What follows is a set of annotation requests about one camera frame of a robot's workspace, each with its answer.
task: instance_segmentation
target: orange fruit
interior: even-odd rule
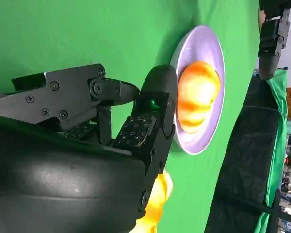
[[[219,92],[219,74],[208,63],[194,62],[184,70],[178,83],[177,117],[185,132],[198,131]]]

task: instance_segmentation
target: black fabric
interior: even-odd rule
[[[280,114],[269,85],[252,77],[220,170],[206,233],[252,233],[261,212],[220,201],[229,192],[264,203]]]
[[[276,194],[275,194],[275,198],[274,198],[274,201],[272,204],[273,209],[275,209],[277,211],[281,210],[281,206],[279,205],[280,200],[281,200],[280,190],[277,189]],[[278,232],[278,223],[279,223],[278,217],[270,216],[268,219],[268,223],[267,223],[266,233],[277,233]]]

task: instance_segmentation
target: yellow object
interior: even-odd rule
[[[190,64],[178,84],[177,117],[182,129],[195,133],[211,110],[220,92],[220,77],[205,62]]]
[[[145,216],[138,219],[130,233],[157,233],[157,225],[162,216],[162,208],[173,188],[170,175],[164,170],[154,182]]]

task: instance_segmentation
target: green backdrop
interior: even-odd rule
[[[166,169],[174,190],[159,225],[161,233],[201,233],[256,62],[257,12],[258,0],[0,0],[0,92],[13,90],[15,77],[90,63],[141,87],[190,29],[212,27],[226,64],[221,121],[201,155],[172,146]],[[112,109],[113,136],[130,110]]]

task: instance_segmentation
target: green light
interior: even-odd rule
[[[151,100],[151,108],[154,110],[160,109],[160,107],[155,103],[155,100]]]

